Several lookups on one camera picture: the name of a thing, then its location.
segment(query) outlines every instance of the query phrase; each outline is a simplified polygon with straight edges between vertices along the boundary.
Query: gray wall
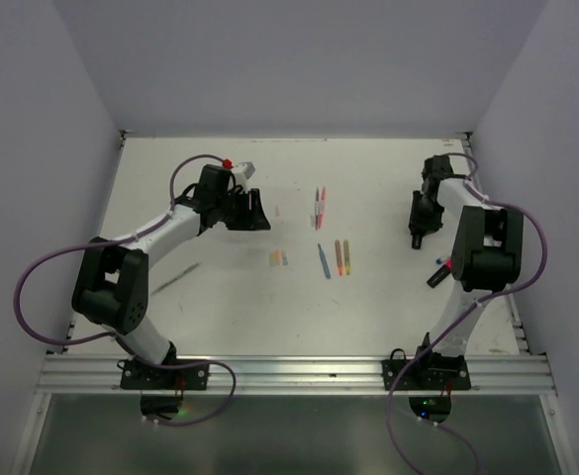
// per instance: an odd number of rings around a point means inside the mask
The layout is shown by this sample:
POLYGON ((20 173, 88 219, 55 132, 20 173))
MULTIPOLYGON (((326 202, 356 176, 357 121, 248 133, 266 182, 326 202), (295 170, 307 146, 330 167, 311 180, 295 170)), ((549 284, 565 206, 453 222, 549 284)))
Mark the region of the gray wall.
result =
POLYGON ((56 0, 143 134, 471 131, 545 0, 56 0))
MULTIPOLYGON (((579 453, 579 0, 550 0, 474 138, 485 191, 546 229, 548 269, 518 304, 579 453)), ((524 274, 539 258, 533 236, 527 251, 524 274)))
MULTIPOLYGON (((12 463, 45 346, 17 327, 14 283, 28 262, 98 227, 117 133, 46 0, 0 2, 0 474, 12 463)), ((26 309, 62 336, 78 256, 33 279, 26 309)))

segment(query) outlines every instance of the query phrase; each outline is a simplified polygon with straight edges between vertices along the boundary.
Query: white backdrop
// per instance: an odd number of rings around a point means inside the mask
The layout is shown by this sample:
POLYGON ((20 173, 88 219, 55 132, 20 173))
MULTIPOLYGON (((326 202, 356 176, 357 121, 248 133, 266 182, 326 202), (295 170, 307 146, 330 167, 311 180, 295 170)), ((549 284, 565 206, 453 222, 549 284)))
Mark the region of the white backdrop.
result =
MULTIPOLYGON (((150 297, 148 314, 179 353, 215 355, 386 354, 414 352, 437 321, 451 290, 449 277, 431 289, 434 260, 451 251, 456 222, 410 247, 412 192, 423 160, 462 151, 441 140, 129 139, 107 209, 102 236, 143 225, 167 207, 172 169, 208 152, 253 161, 251 185, 261 190, 270 232, 228 232, 223 225, 183 243, 151 272, 150 289, 199 264, 150 297), (311 228, 316 187, 327 187, 323 228, 311 228), (351 275, 338 277, 335 239, 350 242, 351 275), (326 280, 317 244, 327 253, 326 280), (285 250, 289 265, 270 267, 268 254, 285 250)), ((462 158, 453 166, 465 172, 462 158)), ((182 190, 203 163, 184 168, 182 190)), ((96 332, 79 317, 74 336, 96 332)), ((120 352, 111 341, 72 352, 120 352)), ((468 346, 471 354, 518 353, 504 301, 485 311, 468 346)))

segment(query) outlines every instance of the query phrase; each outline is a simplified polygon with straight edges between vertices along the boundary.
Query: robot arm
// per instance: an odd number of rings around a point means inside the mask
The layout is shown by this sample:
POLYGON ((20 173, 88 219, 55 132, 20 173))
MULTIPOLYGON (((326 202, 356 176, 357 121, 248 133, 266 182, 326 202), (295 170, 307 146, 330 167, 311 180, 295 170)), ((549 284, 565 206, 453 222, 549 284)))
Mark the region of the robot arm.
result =
MULTIPOLYGON (((162 217, 147 223, 132 235, 113 241, 142 236, 126 244, 89 249, 85 252, 73 292, 73 310, 90 322, 117 335, 133 354, 155 364, 176 361, 176 348, 146 315, 148 272, 181 243, 195 238, 218 222, 229 230, 269 230, 258 189, 249 189, 251 163, 232 169, 206 165, 199 182, 191 185, 168 211, 169 220, 144 235, 162 217)), ((94 241, 103 241, 97 237, 94 241)))
MULTIPOLYGON (((421 248, 423 237, 442 227, 444 210, 458 220, 451 254, 454 287, 429 333, 428 340, 435 341, 474 301, 518 279, 523 216, 513 210, 492 208, 474 197, 464 186, 465 177, 453 173, 448 156, 428 158, 422 176, 422 190, 413 194, 410 215, 412 247, 421 248)), ((480 304, 434 351, 444 357, 462 357, 485 305, 480 304)))

